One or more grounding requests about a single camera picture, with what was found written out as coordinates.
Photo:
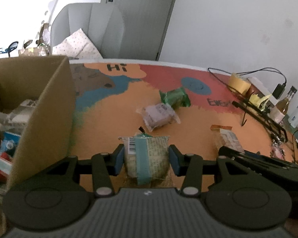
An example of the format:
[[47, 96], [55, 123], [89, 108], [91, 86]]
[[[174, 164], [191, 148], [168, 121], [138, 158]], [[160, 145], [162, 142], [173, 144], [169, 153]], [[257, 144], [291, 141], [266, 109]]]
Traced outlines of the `blue white snack packet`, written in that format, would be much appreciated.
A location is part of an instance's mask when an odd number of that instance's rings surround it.
[[4, 132], [3, 140], [1, 141], [0, 145], [0, 156], [2, 156], [3, 153], [6, 153], [10, 157], [13, 157], [20, 138], [21, 136], [19, 134]]

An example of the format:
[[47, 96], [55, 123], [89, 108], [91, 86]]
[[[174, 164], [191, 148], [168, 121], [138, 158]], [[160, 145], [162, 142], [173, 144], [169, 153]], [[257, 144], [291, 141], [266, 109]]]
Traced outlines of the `open cardboard box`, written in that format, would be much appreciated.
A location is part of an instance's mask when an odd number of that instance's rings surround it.
[[67, 57], [0, 59], [0, 112], [11, 112], [26, 99], [38, 102], [16, 149], [8, 187], [66, 156], [75, 97]]

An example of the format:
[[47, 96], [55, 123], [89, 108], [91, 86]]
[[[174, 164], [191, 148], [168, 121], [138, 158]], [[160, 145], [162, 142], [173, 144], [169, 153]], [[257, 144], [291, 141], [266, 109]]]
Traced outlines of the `red snack stick packet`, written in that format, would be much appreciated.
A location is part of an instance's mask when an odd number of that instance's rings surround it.
[[6, 152], [0, 155], [0, 182], [7, 182], [12, 170], [12, 159], [13, 158]]

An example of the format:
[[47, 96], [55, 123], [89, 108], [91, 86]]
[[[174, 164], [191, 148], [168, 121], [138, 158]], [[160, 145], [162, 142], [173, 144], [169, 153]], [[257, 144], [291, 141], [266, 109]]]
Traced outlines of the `yellow tape roll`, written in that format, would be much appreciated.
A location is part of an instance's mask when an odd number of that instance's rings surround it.
[[232, 91], [245, 96], [251, 87], [251, 83], [247, 79], [243, 79], [240, 75], [232, 73], [229, 78], [228, 86]]

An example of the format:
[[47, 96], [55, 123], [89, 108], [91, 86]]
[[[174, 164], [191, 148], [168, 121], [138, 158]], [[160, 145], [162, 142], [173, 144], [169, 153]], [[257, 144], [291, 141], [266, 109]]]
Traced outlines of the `grey door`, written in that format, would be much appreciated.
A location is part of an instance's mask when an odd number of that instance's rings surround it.
[[120, 56], [157, 61], [168, 29], [175, 0], [101, 0], [122, 13], [125, 34]]

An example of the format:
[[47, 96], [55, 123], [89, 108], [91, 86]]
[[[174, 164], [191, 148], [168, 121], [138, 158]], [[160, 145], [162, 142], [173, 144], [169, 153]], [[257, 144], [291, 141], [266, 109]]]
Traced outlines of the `teal striped cracker packet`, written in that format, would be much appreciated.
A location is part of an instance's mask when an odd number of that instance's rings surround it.
[[127, 175], [138, 185], [147, 185], [164, 180], [169, 171], [169, 136], [151, 136], [139, 133], [120, 136], [124, 145], [124, 160]]

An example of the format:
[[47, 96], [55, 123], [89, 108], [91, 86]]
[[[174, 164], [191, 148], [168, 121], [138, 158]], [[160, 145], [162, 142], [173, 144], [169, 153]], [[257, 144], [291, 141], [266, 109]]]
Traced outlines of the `small purple snack packet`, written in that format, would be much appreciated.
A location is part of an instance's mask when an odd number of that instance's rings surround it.
[[181, 123], [173, 108], [164, 103], [142, 107], [137, 109], [136, 112], [142, 116], [145, 126], [150, 132], [168, 124]]

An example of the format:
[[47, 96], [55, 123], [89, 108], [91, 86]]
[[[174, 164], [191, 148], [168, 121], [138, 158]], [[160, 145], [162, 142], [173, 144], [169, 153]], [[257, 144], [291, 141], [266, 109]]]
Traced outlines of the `green snack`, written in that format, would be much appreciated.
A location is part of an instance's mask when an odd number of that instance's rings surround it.
[[170, 105], [173, 109], [191, 106], [191, 101], [183, 87], [168, 92], [160, 90], [159, 95], [161, 102]]

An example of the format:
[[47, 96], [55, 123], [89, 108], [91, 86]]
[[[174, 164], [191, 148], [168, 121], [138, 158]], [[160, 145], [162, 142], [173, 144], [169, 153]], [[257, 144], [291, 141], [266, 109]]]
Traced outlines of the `SF cardboard box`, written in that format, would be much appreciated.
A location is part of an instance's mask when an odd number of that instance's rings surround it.
[[38, 46], [33, 46], [33, 40], [24, 42], [22, 48], [18, 50], [18, 56], [30, 56], [30, 57], [45, 57], [50, 55], [49, 46], [40, 43]]

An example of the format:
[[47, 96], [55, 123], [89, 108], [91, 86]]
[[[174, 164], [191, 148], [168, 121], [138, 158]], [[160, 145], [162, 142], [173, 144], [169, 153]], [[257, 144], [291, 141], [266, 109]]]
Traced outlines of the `white black-label snack bag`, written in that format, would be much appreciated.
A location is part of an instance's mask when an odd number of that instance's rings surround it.
[[9, 124], [26, 124], [37, 106], [38, 100], [26, 99], [7, 116]]

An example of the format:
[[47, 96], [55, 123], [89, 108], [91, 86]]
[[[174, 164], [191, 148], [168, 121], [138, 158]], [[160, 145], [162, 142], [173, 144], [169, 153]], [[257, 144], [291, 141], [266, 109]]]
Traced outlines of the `glass bottle amber liquid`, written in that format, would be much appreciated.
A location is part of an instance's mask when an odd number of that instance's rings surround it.
[[269, 117], [277, 124], [280, 124], [281, 121], [284, 119], [288, 112], [288, 107], [290, 101], [297, 93], [297, 89], [292, 86], [290, 91], [287, 93], [287, 96], [283, 98], [281, 101], [277, 102], [277, 104], [273, 107], [273, 109], [269, 113]]

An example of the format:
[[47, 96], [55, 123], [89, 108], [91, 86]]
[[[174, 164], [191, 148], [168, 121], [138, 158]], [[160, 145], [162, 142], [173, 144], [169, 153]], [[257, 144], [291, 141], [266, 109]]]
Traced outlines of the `white power strip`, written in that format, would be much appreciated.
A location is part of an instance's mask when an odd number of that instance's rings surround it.
[[264, 86], [264, 84], [256, 77], [248, 77], [247, 80], [263, 95], [272, 95], [272, 92]]

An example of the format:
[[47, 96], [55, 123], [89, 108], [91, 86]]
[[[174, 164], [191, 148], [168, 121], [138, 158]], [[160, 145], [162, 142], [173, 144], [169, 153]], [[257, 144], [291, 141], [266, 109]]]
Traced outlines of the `black shoe rack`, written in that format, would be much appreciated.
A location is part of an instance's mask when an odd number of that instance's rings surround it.
[[17, 49], [18, 44], [19, 44], [19, 42], [18, 42], [18, 41], [15, 41], [15, 42], [12, 42], [12, 43], [11, 43], [7, 48], [5, 48], [5, 49], [0, 48], [0, 54], [8, 54], [8, 57], [10, 57], [10, 56], [11, 56], [11, 52]]

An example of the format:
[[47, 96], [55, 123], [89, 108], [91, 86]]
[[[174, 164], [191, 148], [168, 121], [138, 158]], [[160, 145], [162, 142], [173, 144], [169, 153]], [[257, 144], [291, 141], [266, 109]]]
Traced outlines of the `orange cracker packet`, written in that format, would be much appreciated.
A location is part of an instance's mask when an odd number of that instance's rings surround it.
[[217, 150], [221, 147], [227, 147], [240, 153], [244, 153], [244, 149], [237, 136], [232, 131], [231, 126], [211, 125], [210, 130], [212, 131], [213, 141]]

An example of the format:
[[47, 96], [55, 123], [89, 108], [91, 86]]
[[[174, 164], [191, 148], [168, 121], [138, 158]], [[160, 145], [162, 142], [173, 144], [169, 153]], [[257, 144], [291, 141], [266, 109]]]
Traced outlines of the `dotted white cushion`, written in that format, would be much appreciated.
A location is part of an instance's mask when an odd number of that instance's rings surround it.
[[52, 48], [53, 55], [75, 59], [102, 59], [101, 53], [82, 29], [77, 30]]

